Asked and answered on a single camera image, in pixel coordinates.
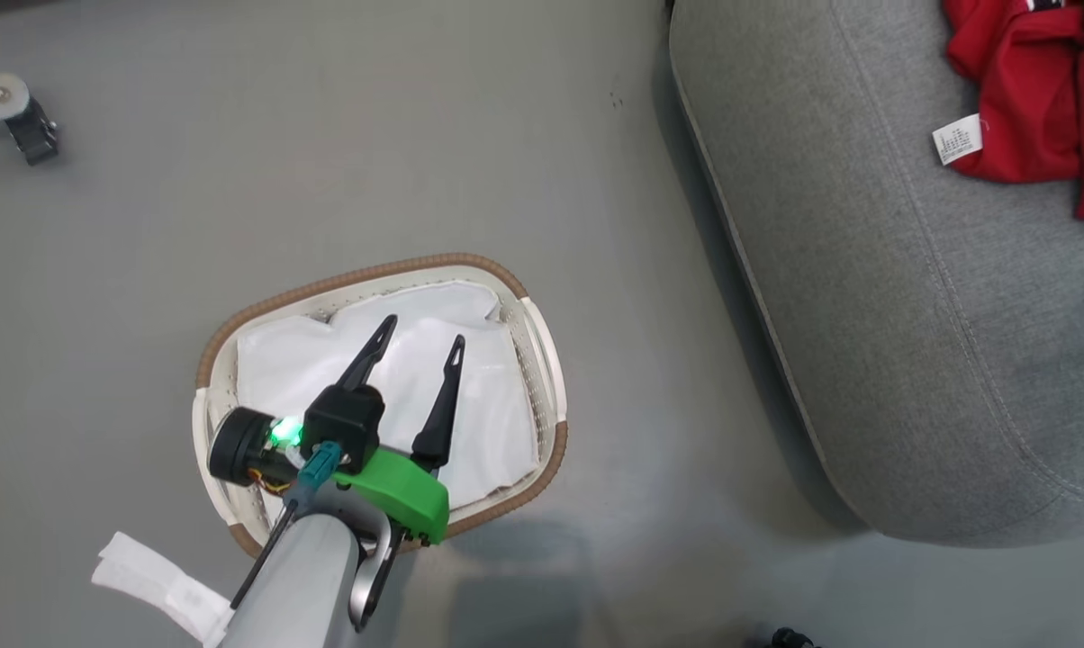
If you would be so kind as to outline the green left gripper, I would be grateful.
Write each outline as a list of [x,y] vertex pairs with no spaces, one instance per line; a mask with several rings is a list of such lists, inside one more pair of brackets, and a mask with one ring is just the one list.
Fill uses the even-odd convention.
[[349,485],[425,545],[446,537],[450,497],[438,472],[450,461],[455,429],[464,336],[456,336],[443,366],[443,383],[427,422],[403,455],[380,448],[384,402],[365,386],[397,328],[398,316],[382,320],[336,385],[330,385],[304,413],[304,488],[330,480]]

